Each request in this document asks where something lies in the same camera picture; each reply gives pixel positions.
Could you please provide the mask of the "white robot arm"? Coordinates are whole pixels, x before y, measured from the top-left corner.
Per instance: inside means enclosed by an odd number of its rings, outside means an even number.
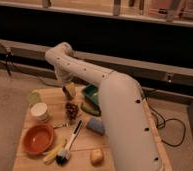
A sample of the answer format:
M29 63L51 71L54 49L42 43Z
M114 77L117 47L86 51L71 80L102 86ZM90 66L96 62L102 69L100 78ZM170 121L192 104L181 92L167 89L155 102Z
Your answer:
M164 171L143 90L131 76L73 57L62 42L45 52L62 85L76 76L98 88L98 102L116 171Z

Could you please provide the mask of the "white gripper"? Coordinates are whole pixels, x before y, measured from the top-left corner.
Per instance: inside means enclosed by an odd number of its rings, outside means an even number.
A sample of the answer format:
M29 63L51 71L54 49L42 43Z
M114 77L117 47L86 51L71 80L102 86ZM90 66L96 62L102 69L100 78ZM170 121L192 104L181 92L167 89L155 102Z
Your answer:
M58 78L58 81L59 81L61 86L66 85L65 88L66 88L66 91L67 91L68 95L71 98L74 98L76 96L76 88L75 88L75 84L73 82L71 82L72 79L73 79L72 75L66 75L66 76L60 76Z

